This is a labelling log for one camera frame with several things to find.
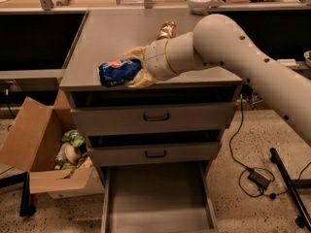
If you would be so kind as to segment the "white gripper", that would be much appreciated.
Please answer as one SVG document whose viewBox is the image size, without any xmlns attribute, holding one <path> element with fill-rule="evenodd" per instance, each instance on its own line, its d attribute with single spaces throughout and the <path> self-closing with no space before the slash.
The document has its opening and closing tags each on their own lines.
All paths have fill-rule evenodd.
<svg viewBox="0 0 311 233">
<path fill-rule="evenodd" d="M 145 61 L 144 68 L 141 69 L 133 80 L 126 83 L 129 88 L 144 88 L 160 81 L 167 81 L 177 76 L 168 64 L 166 57 L 166 46 L 168 39 L 153 41 L 145 47 L 135 47 L 124 54 L 128 60 L 138 59 Z"/>
</svg>

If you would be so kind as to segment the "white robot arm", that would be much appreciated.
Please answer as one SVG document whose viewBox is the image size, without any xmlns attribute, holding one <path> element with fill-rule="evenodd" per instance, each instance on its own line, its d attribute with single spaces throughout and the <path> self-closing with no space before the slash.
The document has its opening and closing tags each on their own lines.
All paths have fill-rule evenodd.
<svg viewBox="0 0 311 233">
<path fill-rule="evenodd" d="M 143 70 L 132 87 L 150 86 L 187 71 L 221 66 L 241 78 L 311 145 L 311 81 L 270 58 L 231 18 L 213 14 L 186 34 L 128 50 Z"/>
</svg>

